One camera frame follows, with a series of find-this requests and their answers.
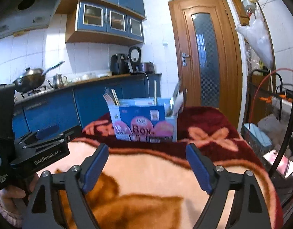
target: pink smartphone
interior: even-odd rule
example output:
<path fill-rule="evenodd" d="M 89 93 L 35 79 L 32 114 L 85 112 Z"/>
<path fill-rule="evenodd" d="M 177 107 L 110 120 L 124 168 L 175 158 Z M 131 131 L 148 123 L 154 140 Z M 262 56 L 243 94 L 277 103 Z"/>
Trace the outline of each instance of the pink smartphone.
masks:
<path fill-rule="evenodd" d="M 268 153 L 266 153 L 263 158 L 273 165 L 276 157 L 277 157 L 278 151 L 272 150 Z M 277 168 L 277 171 L 283 178 L 289 177 L 293 173 L 293 162 L 289 160 L 287 157 L 283 156 L 282 160 L 279 163 L 279 166 Z"/>

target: black robotic device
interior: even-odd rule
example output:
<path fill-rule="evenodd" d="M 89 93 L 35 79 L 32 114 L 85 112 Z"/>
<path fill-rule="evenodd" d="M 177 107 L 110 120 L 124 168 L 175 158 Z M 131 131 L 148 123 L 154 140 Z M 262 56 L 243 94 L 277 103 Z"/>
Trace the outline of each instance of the black robotic device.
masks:
<path fill-rule="evenodd" d="M 16 185 L 28 195 L 30 177 L 37 171 L 69 154 L 70 140 L 81 134 L 80 126 L 58 137 L 39 140 L 52 133 L 47 128 L 15 140 L 12 131 L 14 85 L 0 88 L 0 189 Z M 101 144 L 95 153 L 67 172 L 51 174 L 44 171 L 31 194 L 18 207 L 25 206 L 23 229 L 68 228 L 59 190 L 67 193 L 71 212 L 78 229 L 100 229 L 84 195 L 91 191 L 108 159 L 108 146 Z M 201 154 L 194 144 L 186 148 L 186 156 L 202 190 L 209 194 L 208 202 L 193 229 L 215 229 L 222 216 L 227 195 L 235 190 L 226 229 L 270 229 L 270 219 L 261 189 L 252 171 L 230 173 Z"/>

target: sleeve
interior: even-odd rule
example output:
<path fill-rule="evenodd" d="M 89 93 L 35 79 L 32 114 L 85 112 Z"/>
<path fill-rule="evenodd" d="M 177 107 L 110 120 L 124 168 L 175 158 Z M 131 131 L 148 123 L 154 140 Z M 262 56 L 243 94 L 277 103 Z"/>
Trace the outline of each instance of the sleeve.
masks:
<path fill-rule="evenodd" d="M 18 214 L 14 214 L 14 213 L 10 213 L 8 211 L 6 211 L 2 206 L 1 206 L 1 202 L 0 202 L 0 214 L 2 215 L 2 217 L 9 222 L 12 226 L 16 227 L 16 228 L 20 228 L 21 227 L 21 223 L 22 223 L 22 219 L 21 216 Z"/>

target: blanket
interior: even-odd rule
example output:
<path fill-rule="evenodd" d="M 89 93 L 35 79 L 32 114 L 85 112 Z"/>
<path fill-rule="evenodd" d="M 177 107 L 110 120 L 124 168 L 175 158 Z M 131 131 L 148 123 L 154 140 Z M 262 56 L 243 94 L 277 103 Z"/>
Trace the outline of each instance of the blanket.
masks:
<path fill-rule="evenodd" d="M 102 229 L 191 229 L 209 196 L 199 184 L 185 156 L 194 143 L 215 165 L 228 171 L 254 172 L 264 195 L 272 229 L 283 225 L 274 186 L 251 147 L 228 119 L 210 107 L 185 108 L 177 120 L 177 142 L 151 144 L 117 140 L 109 114 L 83 129 L 83 137 L 69 143 L 70 155 L 46 169 L 67 171 L 109 146 L 109 159 L 86 200 Z M 229 192 L 219 229 L 224 229 L 234 192 Z M 64 191 L 62 203 L 70 228 L 76 228 Z"/>

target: kettle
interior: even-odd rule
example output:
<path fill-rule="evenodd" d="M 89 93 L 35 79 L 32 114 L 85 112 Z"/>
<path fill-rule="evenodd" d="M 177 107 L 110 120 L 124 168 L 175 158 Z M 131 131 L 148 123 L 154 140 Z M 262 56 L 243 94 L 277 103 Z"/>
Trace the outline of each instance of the kettle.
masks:
<path fill-rule="evenodd" d="M 56 73 L 56 75 L 54 75 L 52 78 L 53 78 L 53 84 L 49 80 L 47 80 L 51 88 L 60 89 L 64 87 L 65 84 L 67 83 L 67 77 L 62 76 L 61 74 Z"/>

